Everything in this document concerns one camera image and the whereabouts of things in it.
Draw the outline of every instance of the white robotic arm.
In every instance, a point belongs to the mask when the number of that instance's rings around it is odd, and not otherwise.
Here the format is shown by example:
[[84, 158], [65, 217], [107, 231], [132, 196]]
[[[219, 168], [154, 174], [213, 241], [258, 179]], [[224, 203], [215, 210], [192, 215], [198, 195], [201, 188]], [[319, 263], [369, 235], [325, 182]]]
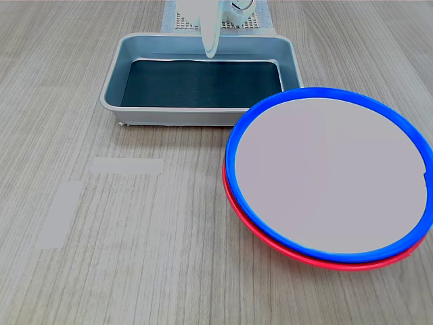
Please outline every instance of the white robotic arm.
[[256, 0], [177, 0], [177, 13], [191, 25], [199, 26], [208, 58], [217, 52], [221, 22], [227, 19], [242, 25], [256, 9]]

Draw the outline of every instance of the white tape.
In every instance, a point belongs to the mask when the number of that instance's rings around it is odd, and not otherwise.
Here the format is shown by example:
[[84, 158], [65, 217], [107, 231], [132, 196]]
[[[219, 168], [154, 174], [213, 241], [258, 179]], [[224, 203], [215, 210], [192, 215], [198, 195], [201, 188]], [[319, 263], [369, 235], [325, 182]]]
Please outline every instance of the white tape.
[[104, 158], [93, 160], [93, 174], [159, 175], [164, 167], [162, 159]]
[[39, 232], [35, 248], [55, 249], [63, 247], [82, 186], [81, 181], [67, 181], [60, 184]]

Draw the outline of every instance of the table surface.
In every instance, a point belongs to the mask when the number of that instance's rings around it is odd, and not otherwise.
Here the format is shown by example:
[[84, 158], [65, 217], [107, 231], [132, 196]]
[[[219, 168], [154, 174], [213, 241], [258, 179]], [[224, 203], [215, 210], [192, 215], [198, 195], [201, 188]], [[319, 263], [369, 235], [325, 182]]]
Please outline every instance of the table surface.
[[[371, 96], [433, 144], [433, 3], [271, 1], [306, 86]], [[229, 128], [121, 127], [99, 104], [119, 38], [163, 1], [0, 1], [0, 324], [432, 324], [433, 236], [366, 273], [271, 250], [221, 181]], [[158, 175], [91, 173], [160, 158]], [[35, 249], [59, 185], [83, 190], [64, 246]]]

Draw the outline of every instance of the perforated grid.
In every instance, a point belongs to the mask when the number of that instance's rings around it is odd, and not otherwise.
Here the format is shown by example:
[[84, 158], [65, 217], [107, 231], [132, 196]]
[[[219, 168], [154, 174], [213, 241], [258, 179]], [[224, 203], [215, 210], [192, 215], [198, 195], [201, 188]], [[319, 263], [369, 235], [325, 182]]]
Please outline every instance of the perforated grid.
[[[181, 15], [176, 13], [175, 29], [199, 29], [199, 28], [200, 27], [192, 26], [189, 22], [185, 20], [184, 17], [181, 17]], [[260, 21], [258, 20], [257, 13], [253, 12], [252, 15], [248, 18], [248, 20], [241, 26], [235, 26], [230, 22], [222, 22], [221, 28], [227, 28], [227, 29], [260, 28]]]

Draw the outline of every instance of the blue plate rim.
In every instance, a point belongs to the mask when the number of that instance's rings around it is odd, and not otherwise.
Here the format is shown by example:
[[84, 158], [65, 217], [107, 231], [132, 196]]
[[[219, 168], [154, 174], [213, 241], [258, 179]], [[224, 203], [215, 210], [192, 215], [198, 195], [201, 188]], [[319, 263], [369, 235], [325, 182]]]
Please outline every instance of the blue plate rim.
[[[415, 147], [418, 149], [426, 166], [426, 172], [424, 173], [424, 179], [426, 181], [427, 189], [426, 208], [418, 224], [400, 240], [397, 240], [396, 242], [383, 248], [362, 253], [348, 254], [319, 251], [316, 249], [307, 248], [278, 234], [275, 230], [273, 230], [265, 222], [263, 222], [246, 202], [240, 191], [235, 174], [235, 158], [237, 146], [242, 138], [242, 135], [249, 127], [251, 122], [265, 110], [284, 102], [307, 98], [327, 98], [333, 100], [342, 100], [373, 110], [386, 117], [388, 120], [392, 121], [395, 125], [397, 125], [411, 139]], [[428, 233], [433, 224], [433, 191], [428, 190], [430, 184], [433, 182], [433, 177], [430, 176], [431, 170], [433, 169], [433, 151], [429, 143], [426, 141], [423, 135], [398, 112], [392, 110], [383, 103], [380, 103], [370, 97], [361, 95], [359, 93], [327, 87], [305, 87], [284, 91], [265, 98], [264, 100], [251, 107], [251, 109], [249, 109], [246, 113], [244, 113], [244, 115], [232, 129], [231, 135], [227, 141], [225, 151], [225, 166], [227, 180], [231, 187], [232, 194], [237, 200], [242, 210], [249, 218], [251, 218], [254, 224], [256, 224], [256, 226], [259, 227], [266, 235], [278, 241], [280, 244], [295, 251], [298, 251], [299, 253], [309, 255], [318, 259], [340, 263], [367, 263], [380, 259], [386, 259], [412, 247]]]

